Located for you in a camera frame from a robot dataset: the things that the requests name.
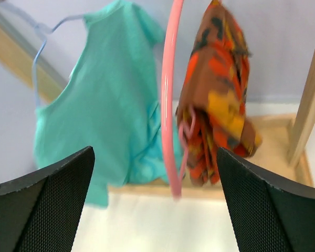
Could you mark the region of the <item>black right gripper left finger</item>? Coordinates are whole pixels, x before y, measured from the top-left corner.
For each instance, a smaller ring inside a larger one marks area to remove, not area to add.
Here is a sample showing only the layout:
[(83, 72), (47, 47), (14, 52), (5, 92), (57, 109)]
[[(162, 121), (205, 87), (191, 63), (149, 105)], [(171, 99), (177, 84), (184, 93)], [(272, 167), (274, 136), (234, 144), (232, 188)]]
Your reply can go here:
[(0, 184), (0, 252), (71, 251), (95, 163), (87, 146)]

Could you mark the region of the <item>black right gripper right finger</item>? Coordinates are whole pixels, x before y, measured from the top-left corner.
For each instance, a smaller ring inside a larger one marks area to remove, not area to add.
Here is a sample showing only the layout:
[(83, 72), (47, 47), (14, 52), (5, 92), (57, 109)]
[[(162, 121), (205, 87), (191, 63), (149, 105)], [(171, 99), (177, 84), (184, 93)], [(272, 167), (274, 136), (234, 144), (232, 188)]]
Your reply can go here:
[(315, 188), (224, 148), (217, 165), (239, 251), (315, 252)]

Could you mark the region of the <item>pink plastic hanger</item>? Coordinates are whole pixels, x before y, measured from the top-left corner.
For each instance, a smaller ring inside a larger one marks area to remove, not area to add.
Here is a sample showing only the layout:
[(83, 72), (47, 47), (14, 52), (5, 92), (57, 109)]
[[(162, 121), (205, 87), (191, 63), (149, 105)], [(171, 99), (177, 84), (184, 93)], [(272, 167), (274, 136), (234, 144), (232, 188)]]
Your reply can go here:
[(188, 146), (186, 140), (192, 136), (196, 121), (194, 109), (189, 108), (192, 123), (191, 125), (188, 125), (186, 122), (182, 122), (180, 123), (178, 130), (178, 137), (184, 149), (184, 155), (180, 169), (177, 169), (173, 146), (172, 105), (176, 41), (183, 3), (183, 0), (175, 0), (172, 4), (165, 36), (161, 77), (162, 153), (170, 183), (171, 194), (175, 200), (180, 199), (182, 196), (182, 180), (186, 170), (186, 162), (188, 158)]

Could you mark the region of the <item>orange camouflage trousers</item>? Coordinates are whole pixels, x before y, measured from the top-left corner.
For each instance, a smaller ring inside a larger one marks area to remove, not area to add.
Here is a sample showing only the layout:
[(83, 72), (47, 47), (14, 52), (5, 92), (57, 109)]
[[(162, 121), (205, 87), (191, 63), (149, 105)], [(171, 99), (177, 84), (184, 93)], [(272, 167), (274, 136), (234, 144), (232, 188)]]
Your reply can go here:
[(242, 29), (221, 1), (211, 1), (199, 26), (176, 111), (194, 127), (187, 167), (193, 185), (219, 181), (217, 150), (251, 157), (262, 143), (246, 116), (249, 56)]

